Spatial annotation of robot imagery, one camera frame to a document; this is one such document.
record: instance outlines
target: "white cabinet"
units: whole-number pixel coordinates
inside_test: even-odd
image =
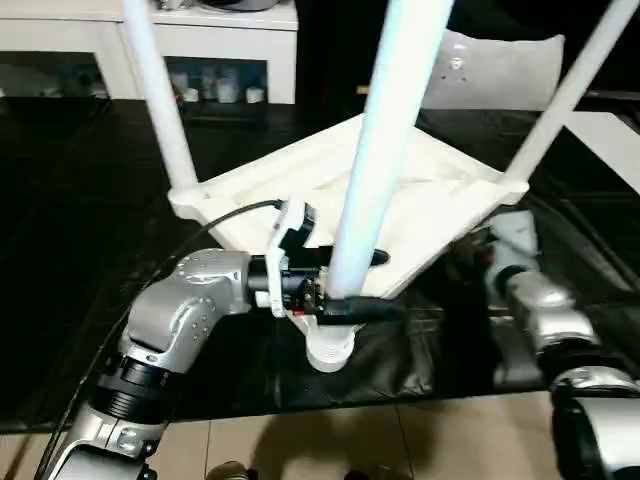
[[[138,98],[116,23],[1,19],[0,52],[74,52],[95,57],[111,98]]]
[[[95,58],[108,94],[141,99],[137,64],[122,24],[122,0],[2,0],[2,52],[85,52]],[[265,65],[270,103],[294,103],[298,22],[293,3],[265,12],[227,13],[194,7],[154,11],[160,52],[183,63],[211,59]],[[2,70],[0,69],[0,88]]]

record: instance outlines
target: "beige floor tile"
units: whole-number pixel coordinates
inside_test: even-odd
[[[542,393],[399,407],[416,480],[559,480]]]
[[[204,478],[207,463],[209,422],[172,423],[162,436],[149,465],[160,480]]]
[[[211,422],[207,468],[236,460],[260,480],[342,480],[385,466],[409,474],[393,407],[366,407]]]
[[[33,480],[48,441],[48,434],[1,435],[0,478]]]

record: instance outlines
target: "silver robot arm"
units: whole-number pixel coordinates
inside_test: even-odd
[[[157,449],[184,374],[220,318],[250,309],[251,256],[206,249],[135,300],[117,353],[81,407],[45,478],[155,478]]]
[[[560,473],[567,480],[640,478],[638,383],[602,345],[569,292],[537,270],[530,214],[500,217],[492,226],[497,240],[489,290],[529,334],[552,394]]]
[[[135,299],[117,352],[101,373],[71,430],[48,465],[46,480],[156,478],[153,455],[173,415],[185,374],[218,321],[252,305],[275,317],[295,310],[318,323],[374,318],[391,308],[383,300],[325,299],[320,272],[331,247],[304,248],[315,212],[290,199],[275,224],[266,255],[205,249]],[[373,264],[388,260],[376,251]]]

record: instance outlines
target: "white pipe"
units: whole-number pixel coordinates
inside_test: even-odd
[[[391,0],[340,219],[328,294],[358,295],[395,191],[453,0]]]
[[[198,184],[198,178],[167,67],[153,35],[147,0],[123,0],[122,12],[171,186],[195,186]]]
[[[564,78],[547,110],[529,133],[511,165],[501,177],[504,183],[527,182],[560,133],[569,116],[600,70],[640,0],[613,0],[591,38]]]

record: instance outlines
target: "wire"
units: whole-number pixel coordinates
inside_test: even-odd
[[[229,0],[229,1],[224,1],[222,3],[219,4],[208,4],[205,3],[204,1],[199,1],[198,2],[198,6],[200,8],[202,8],[203,10],[208,10],[210,12],[215,12],[215,11],[223,11],[223,12],[233,12],[233,13],[256,13],[256,12],[266,12],[267,10],[271,10],[274,5],[269,5],[268,7],[263,7],[263,8],[258,8],[258,9],[242,9],[242,8],[234,8],[232,5],[235,5],[237,3],[242,3],[241,1],[235,1],[235,0]]]
[[[251,203],[249,205],[245,205],[244,207],[240,207],[240,208],[237,208],[237,209],[235,209],[235,210],[233,210],[233,211],[231,211],[229,213],[226,213],[226,214],[222,215],[221,217],[218,217],[215,220],[210,221],[206,225],[203,225],[198,231],[193,233],[191,236],[187,237],[186,240],[184,240],[176,248],[174,248],[171,251],[171,253],[167,257],[165,257],[164,260],[162,260],[158,264],[158,266],[153,271],[153,273],[142,284],[142,287],[140,287],[140,289],[138,290],[138,293],[142,292],[160,274],[162,274],[162,272],[167,268],[167,266],[171,262],[177,260],[179,255],[189,245],[191,245],[195,240],[200,238],[202,235],[204,235],[206,232],[208,232],[212,228],[215,228],[216,226],[218,226],[219,224],[221,224],[222,222],[224,222],[226,220],[229,220],[230,218],[233,218],[233,217],[235,217],[237,215],[241,215],[243,213],[249,212],[251,210],[256,210],[258,208],[275,207],[275,208],[277,208],[279,210],[280,208],[282,208],[282,204],[283,204],[282,200],[264,200],[264,201],[261,201],[261,202]],[[34,480],[42,480],[44,478],[44,474],[45,474],[47,468],[49,467],[49,463],[51,462],[51,457],[53,455],[53,451],[55,450],[56,445],[58,444],[58,441],[60,440],[60,435],[62,434],[62,430],[64,429],[64,426],[67,423],[67,420],[69,419],[69,416],[71,415],[71,412],[73,411],[73,409],[75,408],[75,406],[77,404],[78,397],[82,393],[82,390],[83,390],[87,380],[89,379],[89,377],[91,377],[93,375],[95,367],[98,364],[98,361],[100,360],[100,358],[102,356],[102,352],[107,347],[107,345],[111,342],[111,340],[113,339],[113,337],[116,334],[116,332],[118,332],[120,330],[120,327],[122,326],[122,324],[127,319],[129,311],[131,310],[131,306],[132,305],[133,305],[133,302],[130,303],[127,306],[127,308],[124,310],[124,312],[122,312],[122,315],[120,315],[120,317],[118,317],[118,320],[116,321],[116,323],[113,324],[113,326],[111,327],[111,329],[107,333],[107,336],[105,337],[104,341],[102,342],[102,344],[100,345],[100,347],[96,351],[96,354],[93,356],[93,359],[89,363],[89,366],[87,367],[87,370],[85,371],[84,375],[82,376],[82,378],[78,382],[78,385],[76,386],[76,389],[74,390],[73,395],[69,399],[69,402],[67,403],[67,406],[65,407],[64,412],[62,413],[62,415],[60,416],[60,418],[58,419],[58,421],[56,423],[56,428],[55,428],[54,432],[51,434],[51,437],[49,438],[49,442],[47,443],[47,446],[46,446],[46,448],[44,450],[44,453],[42,454],[42,458],[40,459],[40,463],[38,464],[38,470],[36,471],[36,474],[34,476]]]

